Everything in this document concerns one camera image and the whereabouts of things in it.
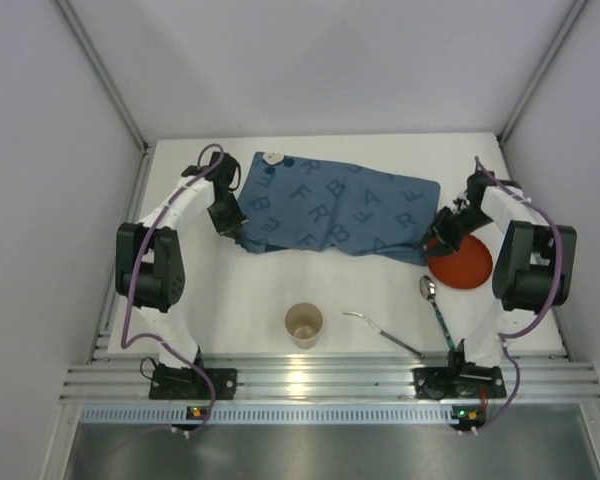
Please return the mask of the blue letter-print cloth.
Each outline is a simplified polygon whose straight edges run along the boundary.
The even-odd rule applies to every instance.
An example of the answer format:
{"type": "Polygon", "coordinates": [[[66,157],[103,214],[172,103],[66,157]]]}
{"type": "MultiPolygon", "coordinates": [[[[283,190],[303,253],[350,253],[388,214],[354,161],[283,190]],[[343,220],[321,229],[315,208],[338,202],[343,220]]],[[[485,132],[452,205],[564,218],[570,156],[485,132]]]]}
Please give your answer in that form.
{"type": "Polygon", "coordinates": [[[247,222],[237,243],[256,254],[335,248],[422,265],[439,195],[435,181],[259,151],[238,197],[247,222]]]}

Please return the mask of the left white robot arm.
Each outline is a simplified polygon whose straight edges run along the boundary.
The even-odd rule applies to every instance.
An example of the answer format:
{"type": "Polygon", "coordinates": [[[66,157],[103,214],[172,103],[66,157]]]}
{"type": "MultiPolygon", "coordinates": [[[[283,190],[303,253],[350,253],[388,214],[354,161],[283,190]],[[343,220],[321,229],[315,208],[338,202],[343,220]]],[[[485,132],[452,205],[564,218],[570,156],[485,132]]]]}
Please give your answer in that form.
{"type": "Polygon", "coordinates": [[[233,185],[240,178],[239,162],[221,145],[209,144],[151,213],[118,227],[115,290],[126,299],[122,349],[150,339],[162,365],[198,368],[200,347],[178,306],[186,284],[180,236],[208,213],[219,236],[237,239],[247,223],[233,185]]]}

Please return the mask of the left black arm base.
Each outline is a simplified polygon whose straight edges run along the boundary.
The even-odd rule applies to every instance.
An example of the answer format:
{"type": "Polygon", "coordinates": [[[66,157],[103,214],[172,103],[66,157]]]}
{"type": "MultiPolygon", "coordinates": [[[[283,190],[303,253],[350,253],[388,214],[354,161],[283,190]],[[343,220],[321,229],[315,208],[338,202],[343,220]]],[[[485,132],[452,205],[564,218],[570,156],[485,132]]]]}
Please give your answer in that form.
{"type": "MultiPolygon", "coordinates": [[[[238,371],[209,368],[203,372],[211,381],[216,400],[233,400],[238,371]]],[[[203,377],[190,368],[171,368],[159,364],[151,377],[151,400],[210,400],[211,388],[203,377]]]]}

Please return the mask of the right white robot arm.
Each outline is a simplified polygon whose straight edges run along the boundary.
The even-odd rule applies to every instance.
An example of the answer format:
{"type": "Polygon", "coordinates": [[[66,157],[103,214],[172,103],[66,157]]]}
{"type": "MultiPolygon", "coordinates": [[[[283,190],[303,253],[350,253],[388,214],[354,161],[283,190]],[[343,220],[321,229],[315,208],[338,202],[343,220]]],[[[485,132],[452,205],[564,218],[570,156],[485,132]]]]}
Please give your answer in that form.
{"type": "Polygon", "coordinates": [[[460,342],[464,359],[497,365],[512,342],[533,332],[569,296],[577,232],[558,225],[513,181],[476,169],[452,208],[442,208],[422,240],[428,267],[460,259],[478,229],[495,225],[503,234],[492,267],[494,297],[479,326],[460,342]]]}

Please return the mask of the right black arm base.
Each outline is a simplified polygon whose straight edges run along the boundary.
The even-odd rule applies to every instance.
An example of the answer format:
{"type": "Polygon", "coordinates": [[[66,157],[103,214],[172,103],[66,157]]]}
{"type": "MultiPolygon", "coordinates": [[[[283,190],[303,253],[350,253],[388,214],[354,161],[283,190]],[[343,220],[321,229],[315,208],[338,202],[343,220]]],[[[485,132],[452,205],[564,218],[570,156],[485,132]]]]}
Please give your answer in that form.
{"type": "Polygon", "coordinates": [[[499,367],[422,367],[412,371],[416,398],[444,399],[504,399],[507,395],[499,367]]]}

